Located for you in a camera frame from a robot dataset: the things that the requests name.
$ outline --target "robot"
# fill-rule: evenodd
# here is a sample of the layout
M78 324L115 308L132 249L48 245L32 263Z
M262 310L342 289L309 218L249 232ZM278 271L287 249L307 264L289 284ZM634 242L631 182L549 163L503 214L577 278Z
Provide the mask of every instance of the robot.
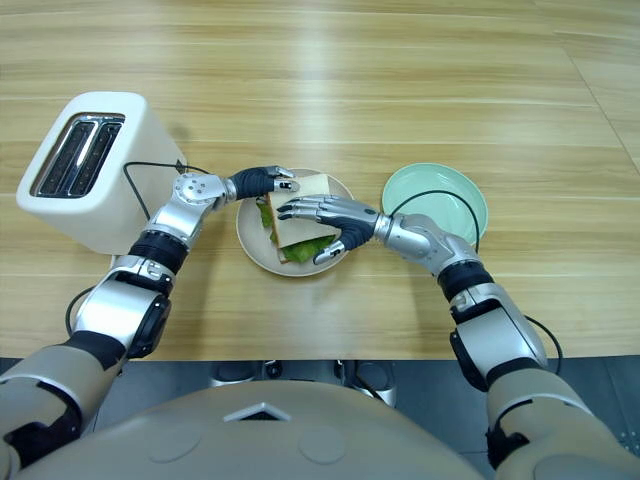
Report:
M169 202L80 307L69 340L0 377L0 478L481 478L383 402L310 382L207 389L79 438L123 364L157 346L205 217L235 200L297 187L275 166L229 178L177 177ZM461 370L487 392L496 478L640 478L640 459L547 370L539 337L462 238L424 215L389 217L334 196L294 199L279 218L342 231L316 263L375 237L433 274L450 304Z

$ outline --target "gray floor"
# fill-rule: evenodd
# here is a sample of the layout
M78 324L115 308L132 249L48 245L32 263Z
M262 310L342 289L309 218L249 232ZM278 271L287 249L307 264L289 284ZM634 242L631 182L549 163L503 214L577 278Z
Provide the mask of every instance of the gray floor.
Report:
M15 359L0 359L0 372ZM397 408L461 453L486 478L485 397L471 388L454 361L394 362ZM131 362L125 366L90 430L209 386L210 362ZM285 378L322 378L320 362L290 362ZM565 360L562 377L622 445L640 455L640 356Z

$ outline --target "plate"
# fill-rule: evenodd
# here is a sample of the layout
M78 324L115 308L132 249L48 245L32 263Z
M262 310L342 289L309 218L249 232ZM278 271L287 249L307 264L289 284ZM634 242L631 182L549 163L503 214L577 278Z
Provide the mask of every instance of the plate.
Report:
M308 168L292 168L291 171L298 177L323 173ZM328 175L328 177L329 190L332 195L353 198L349 189L338 179L331 175ZM346 253L339 255L322 265L315 265L311 259L305 263L280 263L278 259L278 249L269 239L271 229L262 226L260 210L258 210L256 206L255 198L245 198L240 204L238 214L236 215L236 232L238 233L240 245L242 245L242 248L251 260L265 270L286 277L307 277L324 272L340 262L346 255Z
M389 215L407 198L427 190L448 190L464 198L476 214L482 238L489 223L489 208L484 195L475 183L445 165L414 163L395 172L382 191L382 210ZM469 209L451 195L434 193L418 197L402 207L399 213L428 215L443 230L459 235L472 245L476 243Z

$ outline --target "bread slice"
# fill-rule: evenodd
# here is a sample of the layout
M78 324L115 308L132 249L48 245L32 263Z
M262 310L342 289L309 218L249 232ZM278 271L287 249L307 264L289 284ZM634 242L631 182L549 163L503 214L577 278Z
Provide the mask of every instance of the bread slice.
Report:
M300 190L297 192L272 192L268 195L269 206L273 214L273 231L276 234L278 248L340 233L337 228L301 218L278 220L278 207L281 207L289 200L307 195L329 195L331 193L329 190L329 177L323 173L298 177L295 180L300 184Z

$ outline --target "lettuce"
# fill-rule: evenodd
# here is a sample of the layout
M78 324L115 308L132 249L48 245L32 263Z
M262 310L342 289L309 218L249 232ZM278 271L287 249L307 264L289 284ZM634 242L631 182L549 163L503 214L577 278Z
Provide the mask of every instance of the lettuce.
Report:
M257 199L256 205L260 209L260 219L262 220L262 226L264 228L273 228L273 216L271 214L271 208L266 203L262 203L260 199ZM273 243L276 243L276 234L271 232L269 237ZM333 235L326 237L313 238L311 240L305 240L304 242L294 243L293 245L287 245L281 248L284 258L290 262L304 263L307 260L313 258L317 253L321 252L325 247L331 245Z

